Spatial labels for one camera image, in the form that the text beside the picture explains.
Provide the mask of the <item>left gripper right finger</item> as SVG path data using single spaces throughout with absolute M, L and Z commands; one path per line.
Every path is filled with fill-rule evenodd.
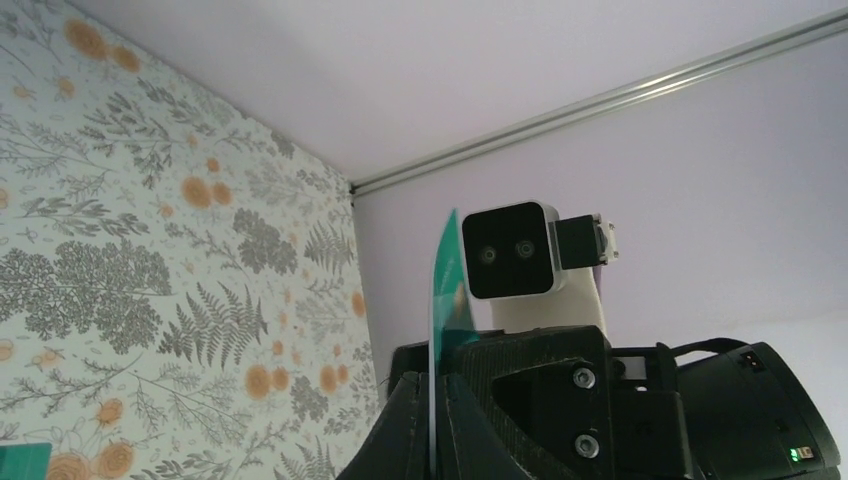
M 509 451 L 463 378 L 437 378 L 439 479 L 562 479 L 560 468 L 526 468 Z

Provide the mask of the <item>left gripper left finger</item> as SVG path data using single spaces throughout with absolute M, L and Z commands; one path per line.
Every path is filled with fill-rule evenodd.
M 363 445 L 338 474 L 343 480 L 423 480 L 429 471 L 429 385 L 406 372 Z

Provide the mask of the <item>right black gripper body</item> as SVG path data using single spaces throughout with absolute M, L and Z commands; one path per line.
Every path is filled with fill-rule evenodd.
M 593 326 L 476 333 L 443 352 L 438 377 L 464 379 L 520 464 L 560 468 L 562 479 L 692 477 L 668 346 L 614 348 Z M 389 397 L 404 373 L 428 375 L 428 346 L 397 350 Z

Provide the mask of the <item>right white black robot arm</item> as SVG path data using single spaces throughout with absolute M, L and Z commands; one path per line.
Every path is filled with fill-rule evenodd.
M 346 479 L 836 479 L 840 453 L 765 343 L 614 348 L 595 327 L 487 332 L 433 371 L 401 347 Z

